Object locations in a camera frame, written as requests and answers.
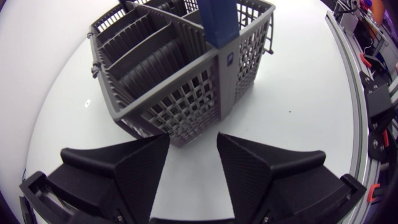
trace white circular surface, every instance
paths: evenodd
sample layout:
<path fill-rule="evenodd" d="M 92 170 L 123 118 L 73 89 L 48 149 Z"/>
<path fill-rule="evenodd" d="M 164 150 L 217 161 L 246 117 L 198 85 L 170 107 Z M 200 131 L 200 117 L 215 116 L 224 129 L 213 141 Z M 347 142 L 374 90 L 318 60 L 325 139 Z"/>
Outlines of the white circular surface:
<path fill-rule="evenodd" d="M 218 132 L 294 151 L 326 152 L 338 177 L 349 172 L 353 109 L 346 71 L 319 0 L 270 1 L 274 55 L 262 57 L 254 86 L 231 114 L 184 147 L 171 146 L 152 217 L 211 220 L 233 217 Z M 90 41 L 69 59 L 47 96 L 30 143 L 26 176 L 50 174 L 65 147 L 92 149 L 134 138 L 113 123 L 91 77 Z"/>

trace basket grid wall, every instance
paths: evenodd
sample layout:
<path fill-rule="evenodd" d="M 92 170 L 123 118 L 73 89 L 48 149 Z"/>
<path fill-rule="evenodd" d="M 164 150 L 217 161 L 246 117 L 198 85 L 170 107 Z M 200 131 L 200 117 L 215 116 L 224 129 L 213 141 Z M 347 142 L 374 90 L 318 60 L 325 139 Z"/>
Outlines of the basket grid wall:
<path fill-rule="evenodd" d="M 219 120 L 216 77 L 206 68 L 201 74 L 182 85 L 158 102 L 142 117 L 170 134 L 179 144 L 199 135 L 211 123 Z"/>
<path fill-rule="evenodd" d="M 251 22 L 256 20 L 262 13 L 267 11 L 267 8 L 255 5 L 253 2 L 238 0 L 238 24 L 239 29 L 243 30 Z M 250 32 L 244 30 L 244 34 L 239 45 L 239 61 L 238 61 L 238 80 L 236 82 L 234 102 L 238 102 L 247 89 L 251 86 L 254 79 L 256 79 L 257 69 L 261 55 L 264 52 L 264 44 L 267 38 L 267 30 L 269 23 L 264 21 L 264 24 L 257 30 Z"/>

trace gray plastic cutlery basket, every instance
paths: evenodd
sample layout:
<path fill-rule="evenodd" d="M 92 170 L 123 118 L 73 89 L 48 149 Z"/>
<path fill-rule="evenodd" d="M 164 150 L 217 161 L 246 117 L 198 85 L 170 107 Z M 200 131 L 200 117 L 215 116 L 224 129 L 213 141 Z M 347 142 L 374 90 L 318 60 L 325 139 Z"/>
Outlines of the gray plastic cutlery basket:
<path fill-rule="evenodd" d="M 272 53 L 274 9 L 237 0 L 238 69 L 227 77 L 233 103 L 253 83 L 261 55 Z M 227 94 L 220 87 L 222 49 L 206 42 L 196 0 L 127 1 L 95 21 L 88 37 L 91 71 L 109 112 L 135 138 L 169 133 L 171 143 L 182 146 L 231 109 L 222 108 L 220 98 Z"/>

